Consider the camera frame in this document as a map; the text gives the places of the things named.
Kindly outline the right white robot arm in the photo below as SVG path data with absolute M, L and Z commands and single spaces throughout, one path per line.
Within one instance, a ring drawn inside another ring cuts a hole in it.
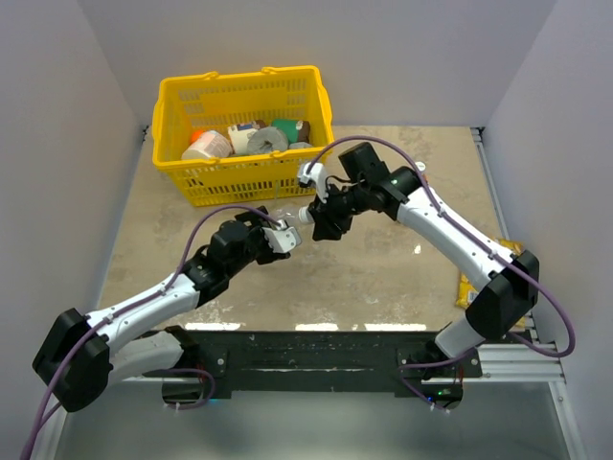
M 368 142 L 346 150 L 339 160 L 347 175 L 340 186 L 330 183 L 321 163 L 305 163 L 298 172 L 300 185 L 316 192 L 300 212 L 302 221 L 314 225 L 314 240 L 338 241 L 351 229 L 353 217 L 383 213 L 426 238 L 478 291 L 464 316 L 428 345 L 424 360 L 433 374 L 449 376 L 468 350 L 502 337 L 535 305 L 539 261 L 531 252 L 514 254 L 481 233 L 413 169 L 390 171 Z

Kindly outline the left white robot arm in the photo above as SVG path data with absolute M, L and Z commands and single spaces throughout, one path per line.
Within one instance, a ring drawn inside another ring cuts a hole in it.
M 68 412 L 85 408 L 110 382 L 112 357 L 151 328 L 214 300 L 251 263 L 289 258 L 301 239 L 265 208 L 239 206 L 195 253 L 185 250 L 173 273 L 158 285 L 112 307 L 61 313 L 33 361 L 35 373 Z

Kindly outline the large white bottle cap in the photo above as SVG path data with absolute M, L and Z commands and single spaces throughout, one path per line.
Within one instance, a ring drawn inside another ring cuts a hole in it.
M 299 209 L 298 219 L 302 224 L 309 225 L 314 223 L 314 219 L 306 206 Z

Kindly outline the clear plastic bottle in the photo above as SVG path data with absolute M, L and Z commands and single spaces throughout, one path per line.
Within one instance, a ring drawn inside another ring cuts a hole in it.
M 284 220 L 288 226 L 301 226 L 305 223 L 301 218 L 303 205 L 288 204 L 275 209 L 274 215 L 277 219 Z

